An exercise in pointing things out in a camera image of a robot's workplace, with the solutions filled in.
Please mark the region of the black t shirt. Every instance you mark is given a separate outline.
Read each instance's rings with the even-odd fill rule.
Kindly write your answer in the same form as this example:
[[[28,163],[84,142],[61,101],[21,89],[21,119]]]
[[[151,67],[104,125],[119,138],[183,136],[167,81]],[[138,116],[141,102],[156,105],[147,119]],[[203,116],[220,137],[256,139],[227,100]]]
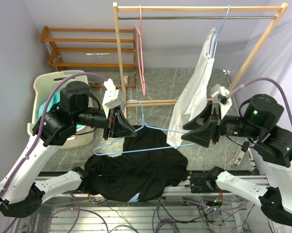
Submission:
[[[188,159],[166,138],[160,130],[142,128],[136,137],[125,138],[123,154],[91,156],[79,190],[121,202],[159,198],[167,186],[178,186],[188,176]]]

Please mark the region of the pink wire hanger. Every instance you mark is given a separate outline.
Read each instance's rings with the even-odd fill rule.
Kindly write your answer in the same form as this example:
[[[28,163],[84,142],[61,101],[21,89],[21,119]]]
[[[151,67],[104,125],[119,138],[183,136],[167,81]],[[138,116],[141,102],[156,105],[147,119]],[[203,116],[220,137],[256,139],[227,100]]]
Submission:
[[[144,72],[143,43],[142,43],[142,6],[139,6],[139,22],[137,23],[137,61],[140,74],[142,93],[146,95],[146,81]]]

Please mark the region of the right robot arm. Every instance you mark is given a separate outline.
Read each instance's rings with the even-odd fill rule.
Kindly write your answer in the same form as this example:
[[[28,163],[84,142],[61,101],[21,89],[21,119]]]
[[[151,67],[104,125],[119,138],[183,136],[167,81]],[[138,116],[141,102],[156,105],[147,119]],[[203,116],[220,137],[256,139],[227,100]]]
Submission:
[[[205,109],[183,125],[183,140],[208,147],[221,136],[250,138],[254,150],[272,170],[277,187],[261,187],[214,167],[205,179],[210,192],[229,191],[259,206],[272,221],[292,227],[292,132],[277,126],[283,107],[266,94],[245,102],[243,116],[221,116],[219,105],[209,101]]]

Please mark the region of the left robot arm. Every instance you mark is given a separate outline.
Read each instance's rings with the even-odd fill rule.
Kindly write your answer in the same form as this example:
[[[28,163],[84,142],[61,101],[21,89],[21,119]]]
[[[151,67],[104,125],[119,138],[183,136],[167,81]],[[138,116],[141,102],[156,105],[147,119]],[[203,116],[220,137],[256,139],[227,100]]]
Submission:
[[[0,182],[0,212],[4,216],[25,218],[59,194],[74,190],[84,193],[89,189],[88,174],[80,167],[48,180],[36,180],[50,157],[77,132],[77,125],[103,129],[104,139],[137,135],[120,106],[106,114],[100,107],[89,107],[89,99],[97,100],[88,84],[69,82],[60,91],[59,103],[39,118],[18,160],[23,164],[16,163],[14,168],[18,171],[9,172],[12,180],[5,177]]]

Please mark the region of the white t shirt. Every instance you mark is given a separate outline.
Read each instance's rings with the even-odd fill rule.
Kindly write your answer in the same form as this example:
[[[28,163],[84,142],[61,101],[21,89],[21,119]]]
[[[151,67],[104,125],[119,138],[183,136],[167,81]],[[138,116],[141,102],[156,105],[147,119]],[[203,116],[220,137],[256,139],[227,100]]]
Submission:
[[[177,147],[182,144],[183,125],[200,114],[207,104],[207,86],[214,64],[214,48],[217,30],[211,29],[202,47],[195,70],[178,98],[171,116],[167,144]]]

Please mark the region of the small white device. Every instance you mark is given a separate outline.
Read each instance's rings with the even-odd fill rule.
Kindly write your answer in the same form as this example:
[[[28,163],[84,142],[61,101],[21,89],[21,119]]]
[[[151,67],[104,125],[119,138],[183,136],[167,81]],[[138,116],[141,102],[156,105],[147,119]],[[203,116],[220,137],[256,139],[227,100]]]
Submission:
[[[237,149],[232,165],[238,167],[249,148],[249,142],[244,141]]]

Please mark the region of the green white pen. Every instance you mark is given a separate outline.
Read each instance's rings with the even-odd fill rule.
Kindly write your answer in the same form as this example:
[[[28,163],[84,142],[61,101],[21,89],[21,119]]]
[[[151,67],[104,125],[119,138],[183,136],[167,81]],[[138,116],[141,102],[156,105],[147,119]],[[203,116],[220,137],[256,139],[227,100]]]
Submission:
[[[86,53],[87,56],[109,56],[111,55],[109,52],[102,52],[102,53]]]

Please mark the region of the cream plastic laundry basket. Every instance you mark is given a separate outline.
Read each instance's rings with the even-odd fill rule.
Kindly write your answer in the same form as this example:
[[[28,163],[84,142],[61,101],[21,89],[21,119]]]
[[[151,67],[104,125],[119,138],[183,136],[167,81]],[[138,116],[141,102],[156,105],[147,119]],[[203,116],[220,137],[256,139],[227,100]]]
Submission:
[[[33,84],[35,99],[32,111],[32,121],[27,125],[28,135],[32,135],[32,128],[42,115],[42,105],[46,102],[53,89],[66,77],[81,73],[81,70],[65,70],[38,76]],[[78,126],[77,134],[69,137],[61,149],[72,149],[88,145],[94,138],[93,128],[87,126]]]

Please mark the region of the wooden clothes rack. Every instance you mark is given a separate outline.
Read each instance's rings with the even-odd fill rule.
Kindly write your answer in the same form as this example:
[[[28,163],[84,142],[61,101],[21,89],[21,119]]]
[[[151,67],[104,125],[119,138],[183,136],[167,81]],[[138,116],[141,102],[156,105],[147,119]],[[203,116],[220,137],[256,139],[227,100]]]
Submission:
[[[137,17],[142,22],[142,13],[143,12],[276,12],[273,17],[261,16],[256,17],[259,19],[270,18],[272,21],[269,23],[268,27],[252,49],[251,53],[245,60],[244,64],[240,68],[239,72],[235,76],[234,80],[230,84],[228,90],[232,91],[241,77],[244,75],[253,59],[258,54],[259,50],[266,42],[267,38],[270,36],[271,32],[274,30],[276,25],[279,23],[280,19],[284,16],[285,12],[289,8],[288,3],[283,2],[281,6],[118,6],[117,2],[113,2],[113,12],[114,12],[114,25],[115,25],[115,34],[116,34],[116,43],[117,43],[117,54],[118,54],[118,63],[121,79],[121,90],[123,94],[123,100],[127,100],[126,97],[126,87],[124,84],[124,74],[123,74],[123,62],[122,62],[122,50],[121,50],[121,39],[120,39],[120,29],[119,29],[119,20],[124,19],[124,17],[119,17],[119,12],[139,12],[140,16]],[[228,17],[225,19],[232,18],[254,18],[250,17]],[[146,106],[168,106],[174,105],[176,100],[145,100],[143,103],[146,103]]]

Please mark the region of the aluminium rail base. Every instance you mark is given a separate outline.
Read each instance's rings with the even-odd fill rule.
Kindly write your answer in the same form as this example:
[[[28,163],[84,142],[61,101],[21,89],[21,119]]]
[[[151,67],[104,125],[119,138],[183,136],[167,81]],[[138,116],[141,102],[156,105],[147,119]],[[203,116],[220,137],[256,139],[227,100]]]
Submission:
[[[230,174],[245,181],[262,186],[268,186],[269,182],[265,175],[260,175],[257,169],[249,170],[230,170]],[[163,195],[167,196],[194,196],[197,194],[217,194],[219,189],[207,176],[205,170],[194,170],[189,172],[188,179],[180,182],[178,186],[165,188]]]

